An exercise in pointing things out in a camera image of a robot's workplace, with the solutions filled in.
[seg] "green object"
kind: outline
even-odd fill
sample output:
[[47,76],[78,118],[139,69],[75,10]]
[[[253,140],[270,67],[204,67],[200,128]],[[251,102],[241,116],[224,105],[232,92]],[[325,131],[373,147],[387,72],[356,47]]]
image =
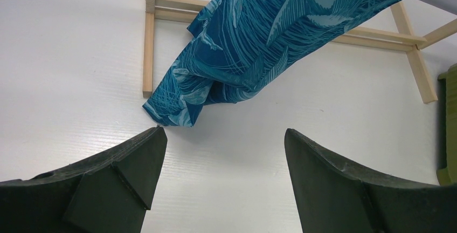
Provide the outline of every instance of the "green object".
[[446,123],[446,163],[447,167],[437,171],[440,185],[457,183],[457,65],[441,74],[439,80],[445,80],[445,123]]
[[386,175],[292,129],[285,148],[303,232],[457,232],[457,184]]

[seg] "white background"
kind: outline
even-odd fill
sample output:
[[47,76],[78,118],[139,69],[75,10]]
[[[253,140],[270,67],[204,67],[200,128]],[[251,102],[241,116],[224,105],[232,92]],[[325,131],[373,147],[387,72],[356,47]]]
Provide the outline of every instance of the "white background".
[[[406,6],[418,35],[455,18]],[[390,10],[365,26],[396,31]],[[157,86],[191,37],[183,23],[155,28]],[[0,181],[154,127],[141,107],[143,40],[144,0],[0,0]],[[434,81],[456,53],[456,36],[424,51]],[[166,129],[143,232],[301,232],[287,128],[381,172],[437,183],[437,105],[422,103],[406,55],[330,43],[254,99],[207,106],[194,128]]]

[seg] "patterned cloth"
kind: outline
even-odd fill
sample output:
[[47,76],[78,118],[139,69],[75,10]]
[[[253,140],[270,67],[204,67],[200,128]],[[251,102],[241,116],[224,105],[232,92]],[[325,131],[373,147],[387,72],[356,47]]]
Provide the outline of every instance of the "patterned cloth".
[[212,0],[192,41],[143,105],[192,127],[204,105],[254,97],[297,60],[401,0]]

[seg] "cloth with white leaf print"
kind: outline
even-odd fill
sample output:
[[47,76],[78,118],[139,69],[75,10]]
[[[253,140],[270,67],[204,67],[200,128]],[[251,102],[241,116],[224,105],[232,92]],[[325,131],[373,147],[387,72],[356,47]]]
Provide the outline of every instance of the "cloth with white leaf print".
[[192,127],[204,105],[254,97],[297,60],[399,1],[212,0],[143,107],[161,125]]

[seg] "blue fabric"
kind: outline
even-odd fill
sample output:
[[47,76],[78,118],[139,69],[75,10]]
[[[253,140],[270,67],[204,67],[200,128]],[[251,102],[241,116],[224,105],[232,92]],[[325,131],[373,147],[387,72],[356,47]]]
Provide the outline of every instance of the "blue fabric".
[[254,97],[297,60],[401,0],[212,0],[144,109],[192,127],[204,105]]

